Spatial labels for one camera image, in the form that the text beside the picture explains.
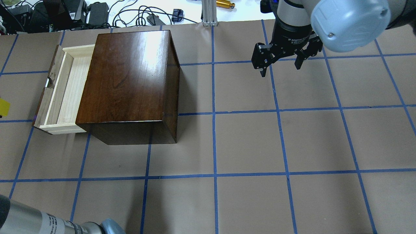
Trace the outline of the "silver robot arm near drawer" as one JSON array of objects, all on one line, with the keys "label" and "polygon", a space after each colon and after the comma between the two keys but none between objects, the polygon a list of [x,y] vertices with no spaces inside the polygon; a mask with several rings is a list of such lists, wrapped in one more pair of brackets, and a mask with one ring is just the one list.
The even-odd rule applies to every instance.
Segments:
[{"label": "silver robot arm near drawer", "polygon": [[2,234],[125,234],[113,219],[81,225],[0,196]]}]

